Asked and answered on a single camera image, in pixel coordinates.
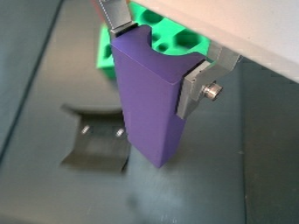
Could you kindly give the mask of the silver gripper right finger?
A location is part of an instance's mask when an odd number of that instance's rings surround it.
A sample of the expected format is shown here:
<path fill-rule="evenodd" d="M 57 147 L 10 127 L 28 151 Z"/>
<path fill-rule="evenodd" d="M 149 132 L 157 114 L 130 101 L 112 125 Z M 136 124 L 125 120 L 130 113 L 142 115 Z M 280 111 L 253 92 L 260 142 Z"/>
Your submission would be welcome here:
<path fill-rule="evenodd" d="M 185 119 L 203 98 L 215 101 L 223 87 L 216 79 L 227 75 L 239 63 L 240 55 L 215 41 L 209 42 L 205 60 L 183 79 L 176 115 Z"/>

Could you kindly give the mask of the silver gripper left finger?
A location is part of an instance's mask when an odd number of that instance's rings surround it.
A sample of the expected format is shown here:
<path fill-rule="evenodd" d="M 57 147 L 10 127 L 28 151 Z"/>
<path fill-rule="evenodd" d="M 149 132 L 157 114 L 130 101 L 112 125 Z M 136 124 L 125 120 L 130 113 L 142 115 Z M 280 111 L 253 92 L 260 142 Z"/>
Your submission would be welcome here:
<path fill-rule="evenodd" d="M 118 37 L 137 27 L 133 21 L 126 0 L 97 0 L 100 11 L 106 22 L 109 36 Z"/>

